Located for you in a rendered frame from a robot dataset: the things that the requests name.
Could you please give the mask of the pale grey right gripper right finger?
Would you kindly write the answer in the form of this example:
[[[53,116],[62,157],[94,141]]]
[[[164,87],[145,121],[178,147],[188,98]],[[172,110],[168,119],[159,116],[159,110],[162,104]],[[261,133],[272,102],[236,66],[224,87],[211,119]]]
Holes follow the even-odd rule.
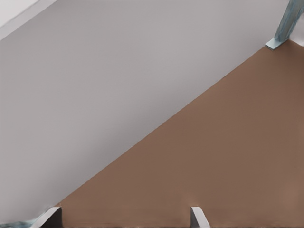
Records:
[[[200,207],[190,208],[190,227],[191,228],[209,228],[210,224]]]

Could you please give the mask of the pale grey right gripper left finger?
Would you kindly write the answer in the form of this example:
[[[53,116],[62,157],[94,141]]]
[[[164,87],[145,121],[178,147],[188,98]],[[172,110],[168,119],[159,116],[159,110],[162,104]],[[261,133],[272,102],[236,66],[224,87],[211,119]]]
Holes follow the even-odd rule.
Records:
[[[52,207],[35,221],[36,228],[61,228],[62,208]]]

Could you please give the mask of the silver frame post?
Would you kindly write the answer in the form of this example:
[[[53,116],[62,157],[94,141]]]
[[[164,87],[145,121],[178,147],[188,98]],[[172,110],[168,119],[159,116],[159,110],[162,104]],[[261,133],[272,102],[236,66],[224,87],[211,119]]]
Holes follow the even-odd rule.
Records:
[[[290,35],[303,13],[304,0],[289,0],[275,36],[266,43],[266,47],[270,50],[275,50],[285,43],[290,38]]]

